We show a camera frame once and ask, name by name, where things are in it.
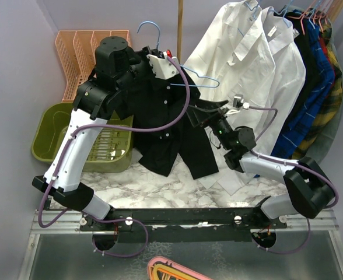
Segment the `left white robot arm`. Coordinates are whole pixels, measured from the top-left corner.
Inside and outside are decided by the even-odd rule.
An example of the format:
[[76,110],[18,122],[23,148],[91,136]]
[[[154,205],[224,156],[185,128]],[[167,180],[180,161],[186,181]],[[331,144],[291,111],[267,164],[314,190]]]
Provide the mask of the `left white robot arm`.
[[68,129],[55,159],[44,175],[33,179],[33,187],[43,193],[40,212],[52,196],[66,208],[92,216],[99,229],[112,227],[111,205],[81,183],[83,167],[113,113],[121,110],[132,89],[156,79],[154,67],[161,62],[168,64],[166,55],[157,48],[134,51],[118,36],[102,39],[95,49],[95,65],[77,89]]

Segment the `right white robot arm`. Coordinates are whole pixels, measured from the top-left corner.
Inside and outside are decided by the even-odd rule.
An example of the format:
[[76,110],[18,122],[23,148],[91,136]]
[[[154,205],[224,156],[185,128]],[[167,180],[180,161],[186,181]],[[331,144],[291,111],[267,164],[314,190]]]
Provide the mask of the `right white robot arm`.
[[229,169],[275,180],[286,186],[287,193],[261,201],[253,213],[253,222],[266,228],[274,219],[300,214],[315,218],[322,210],[332,208],[339,200],[333,183],[310,157],[300,160],[282,159],[254,151],[256,139],[252,128],[233,128],[228,120],[227,101],[198,100],[187,109],[193,127],[210,127],[227,152]]

